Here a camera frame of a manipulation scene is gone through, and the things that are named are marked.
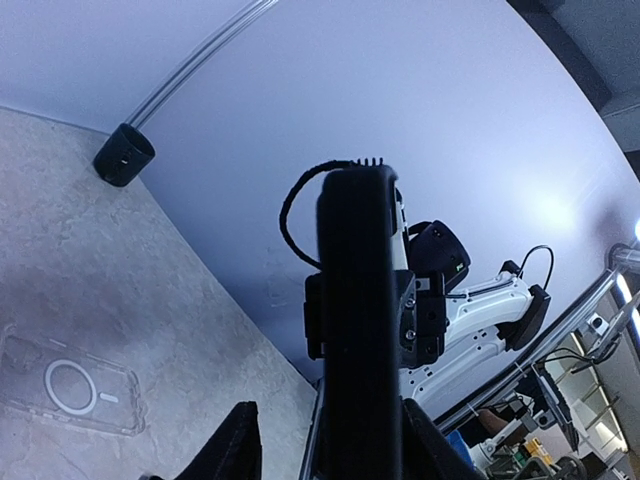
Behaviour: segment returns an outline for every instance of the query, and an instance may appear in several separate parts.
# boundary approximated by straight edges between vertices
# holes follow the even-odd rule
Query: transparent plastic case
[[[0,332],[0,402],[75,427],[134,436],[145,428],[136,375],[53,339]]]

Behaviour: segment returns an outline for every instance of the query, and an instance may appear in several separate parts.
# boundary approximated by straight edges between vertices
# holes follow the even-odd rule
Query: black vertical bar
[[[400,479],[395,178],[388,167],[334,172],[318,200],[329,480]]]

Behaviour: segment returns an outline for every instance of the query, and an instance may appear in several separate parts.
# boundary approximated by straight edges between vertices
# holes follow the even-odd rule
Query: black cup
[[[151,142],[136,128],[122,123],[93,159],[93,166],[105,182],[124,187],[155,156]]]

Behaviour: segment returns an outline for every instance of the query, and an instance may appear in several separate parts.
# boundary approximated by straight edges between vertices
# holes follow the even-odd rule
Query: blue object
[[[449,436],[447,436],[447,441],[466,463],[472,467],[474,466],[473,461],[471,460],[471,455],[469,454],[469,447],[464,443],[460,432],[457,430],[453,431]]]

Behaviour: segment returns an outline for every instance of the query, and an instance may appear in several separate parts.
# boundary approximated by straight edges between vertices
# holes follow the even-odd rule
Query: white ring
[[[58,398],[56,393],[53,391],[53,387],[51,386],[51,374],[58,367],[71,367],[72,369],[80,372],[80,374],[85,378],[85,380],[89,384],[89,388],[91,389],[91,399],[89,400],[89,403],[87,403],[87,405],[82,408],[71,408],[70,406],[62,403],[62,400]],[[89,376],[89,372],[87,372],[84,368],[71,360],[60,359],[51,362],[47,367],[47,370],[44,372],[44,386],[47,390],[47,394],[49,394],[49,398],[51,399],[51,401],[58,407],[60,407],[60,409],[70,415],[86,415],[95,408],[96,402],[98,401],[98,391],[96,390],[96,384],[93,383],[93,379]]]

